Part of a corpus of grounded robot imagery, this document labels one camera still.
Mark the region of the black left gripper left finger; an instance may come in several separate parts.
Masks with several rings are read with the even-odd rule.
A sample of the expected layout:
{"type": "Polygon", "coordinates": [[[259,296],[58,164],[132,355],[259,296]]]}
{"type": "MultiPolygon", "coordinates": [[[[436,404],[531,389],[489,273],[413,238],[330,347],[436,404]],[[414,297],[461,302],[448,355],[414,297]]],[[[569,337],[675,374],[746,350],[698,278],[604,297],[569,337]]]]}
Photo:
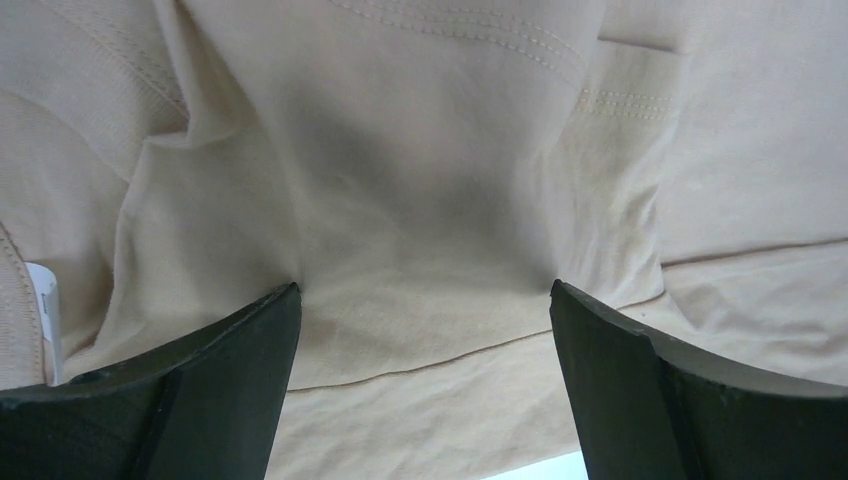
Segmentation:
{"type": "Polygon", "coordinates": [[[261,479],[301,328],[290,284],[56,386],[1,394],[5,479],[261,479]]]}

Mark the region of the white garment label tag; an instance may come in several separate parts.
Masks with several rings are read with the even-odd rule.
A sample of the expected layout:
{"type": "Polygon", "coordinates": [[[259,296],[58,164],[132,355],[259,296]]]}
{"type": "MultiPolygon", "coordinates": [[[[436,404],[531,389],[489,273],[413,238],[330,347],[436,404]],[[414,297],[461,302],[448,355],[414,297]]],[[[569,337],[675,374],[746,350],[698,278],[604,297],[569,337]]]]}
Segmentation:
{"type": "Polygon", "coordinates": [[[26,262],[28,274],[32,281],[42,335],[47,343],[46,357],[48,360],[47,384],[57,386],[64,380],[64,352],[61,335],[60,294],[58,281],[52,270],[32,262],[26,262]]]}

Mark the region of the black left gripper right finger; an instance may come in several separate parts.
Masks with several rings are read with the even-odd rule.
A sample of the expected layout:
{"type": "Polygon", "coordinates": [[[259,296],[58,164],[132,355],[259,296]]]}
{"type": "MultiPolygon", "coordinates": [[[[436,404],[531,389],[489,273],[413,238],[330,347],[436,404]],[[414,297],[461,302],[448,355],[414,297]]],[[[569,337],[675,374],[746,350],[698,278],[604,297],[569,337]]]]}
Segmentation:
{"type": "Polygon", "coordinates": [[[843,479],[847,390],[746,365],[556,281],[550,318],[592,479],[843,479]]]}

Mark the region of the beige t shirt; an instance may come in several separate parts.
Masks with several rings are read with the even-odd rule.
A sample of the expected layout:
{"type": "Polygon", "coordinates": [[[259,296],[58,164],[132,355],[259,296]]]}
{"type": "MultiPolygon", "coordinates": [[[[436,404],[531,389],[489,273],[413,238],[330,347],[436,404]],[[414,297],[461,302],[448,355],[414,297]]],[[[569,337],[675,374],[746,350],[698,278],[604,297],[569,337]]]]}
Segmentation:
{"type": "Polygon", "coordinates": [[[261,479],[574,451],[570,283],[847,381],[843,1],[5,1],[1,392],[296,284],[261,479]]]}

